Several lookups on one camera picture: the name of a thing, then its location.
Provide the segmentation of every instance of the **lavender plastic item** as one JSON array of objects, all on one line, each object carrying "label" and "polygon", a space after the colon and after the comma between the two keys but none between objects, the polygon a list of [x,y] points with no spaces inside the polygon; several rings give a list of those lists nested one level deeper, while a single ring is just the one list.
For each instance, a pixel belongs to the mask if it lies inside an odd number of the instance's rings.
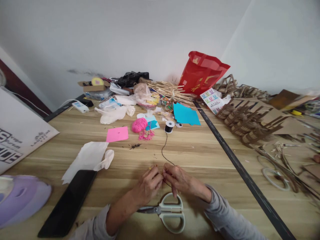
[{"label": "lavender plastic item", "polygon": [[14,187],[0,203],[0,228],[22,222],[47,202],[51,186],[34,176],[2,176],[13,179]]}]

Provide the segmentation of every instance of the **person's left hand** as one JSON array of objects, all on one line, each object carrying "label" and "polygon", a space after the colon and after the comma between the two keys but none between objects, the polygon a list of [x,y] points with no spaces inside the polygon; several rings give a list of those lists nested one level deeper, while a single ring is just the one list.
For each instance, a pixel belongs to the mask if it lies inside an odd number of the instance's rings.
[{"label": "person's left hand", "polygon": [[137,185],[130,191],[138,208],[147,205],[161,187],[163,176],[156,166],[151,166],[139,179]]}]

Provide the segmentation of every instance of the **pink sticky note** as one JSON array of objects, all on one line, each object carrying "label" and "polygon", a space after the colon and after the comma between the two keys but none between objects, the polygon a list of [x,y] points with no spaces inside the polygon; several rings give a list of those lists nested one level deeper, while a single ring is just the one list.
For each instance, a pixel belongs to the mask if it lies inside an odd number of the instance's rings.
[{"label": "pink sticky note", "polygon": [[126,140],[128,138],[129,138],[128,127],[110,128],[108,129],[106,142],[108,143],[116,142],[116,141]]}]

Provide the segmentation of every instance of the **scissors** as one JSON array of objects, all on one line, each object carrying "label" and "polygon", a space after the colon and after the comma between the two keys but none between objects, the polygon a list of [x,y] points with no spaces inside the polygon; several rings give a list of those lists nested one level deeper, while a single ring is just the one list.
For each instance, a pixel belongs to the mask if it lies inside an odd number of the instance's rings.
[{"label": "scissors", "polygon": [[[158,206],[145,206],[142,208],[139,208],[137,212],[139,213],[157,213],[160,217],[163,225],[172,233],[178,234],[181,233],[184,230],[184,227],[186,225],[185,219],[184,219],[184,213],[183,211],[183,204],[182,200],[179,195],[177,195],[178,198],[178,204],[164,204],[164,201],[167,197],[172,196],[172,193],[168,193],[164,195],[162,201],[159,203]],[[180,218],[180,226],[179,229],[172,229],[170,228],[166,222],[165,218]]]}]

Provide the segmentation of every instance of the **smartphone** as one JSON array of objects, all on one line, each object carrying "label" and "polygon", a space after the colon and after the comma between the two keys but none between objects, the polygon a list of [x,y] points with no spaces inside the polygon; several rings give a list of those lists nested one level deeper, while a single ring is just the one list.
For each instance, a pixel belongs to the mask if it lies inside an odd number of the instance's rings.
[{"label": "smartphone", "polygon": [[66,236],[97,175],[93,170],[79,170],[45,221],[39,238]]}]

